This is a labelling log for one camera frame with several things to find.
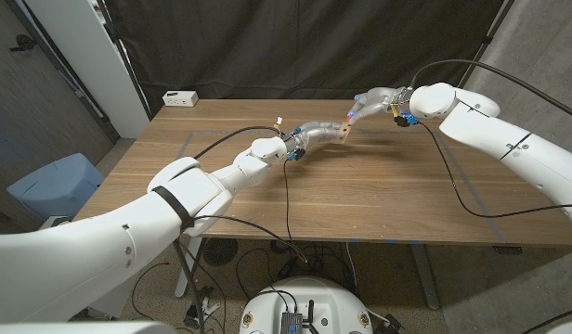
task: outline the white wall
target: white wall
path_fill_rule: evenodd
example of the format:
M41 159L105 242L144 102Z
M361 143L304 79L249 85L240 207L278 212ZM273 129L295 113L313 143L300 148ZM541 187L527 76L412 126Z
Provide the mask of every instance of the white wall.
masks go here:
M137 138L150 122L129 74L88 1L26 0L112 126Z

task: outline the blue clip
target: blue clip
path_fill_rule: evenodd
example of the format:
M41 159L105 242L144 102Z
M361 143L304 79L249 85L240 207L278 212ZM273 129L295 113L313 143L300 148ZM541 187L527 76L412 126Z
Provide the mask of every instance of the blue clip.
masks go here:
M419 122L418 120L416 120L416 119L414 118L414 116L410 116L410 115L409 115L409 116L406 116L406 119L408 120L408 123L409 123L410 125L416 125L416 124L418 124L418 122Z

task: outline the blue chair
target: blue chair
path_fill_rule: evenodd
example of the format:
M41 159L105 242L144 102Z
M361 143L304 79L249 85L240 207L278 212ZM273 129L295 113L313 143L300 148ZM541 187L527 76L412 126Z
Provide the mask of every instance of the blue chair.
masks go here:
M53 161L9 186L9 195L42 221L75 216L104 177L81 153Z

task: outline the black strap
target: black strap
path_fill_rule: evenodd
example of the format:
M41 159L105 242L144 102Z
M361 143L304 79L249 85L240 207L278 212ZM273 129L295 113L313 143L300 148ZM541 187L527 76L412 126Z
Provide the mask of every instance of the black strap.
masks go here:
M183 204L181 204L181 202L178 201L178 199L176 199L173 193L168 191L163 186L156 186L155 188L152 189L152 191L160 195L160 197L162 197L162 199L164 199L168 203L168 205L170 205L171 208L175 210L178 217L181 218L181 233L185 231L185 229L193 227L195 225L193 217L189 215L187 209L185 209Z

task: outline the wooden table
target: wooden table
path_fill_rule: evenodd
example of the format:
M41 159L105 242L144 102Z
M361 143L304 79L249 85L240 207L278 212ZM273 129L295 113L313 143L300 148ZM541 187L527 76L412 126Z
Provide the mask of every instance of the wooden table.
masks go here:
M193 108L164 107L76 219L139 198L162 167L199 153L234 130L272 126L278 116L284 118L283 131L309 121L341 122L351 106L351 101L340 100L201 100ZM475 212L495 214L552 204L498 161L444 137L437 121L425 123L438 136L460 194ZM236 135L201 157L201 167L212 172L229 165L256 138L272 135L269 131ZM413 245L427 300L429 293L432 297L431 308L438 301L424 247L418 245L572 245L572 224L560 211L500 219L466 212L430 135L420 125L396 126L391 115L364 120L353 127L345 144L317 144L301 160L286 166L294 239ZM285 204L279 163L271 167L262 185L244 189L227 215L286 238ZM224 220L202 237L270 238Z

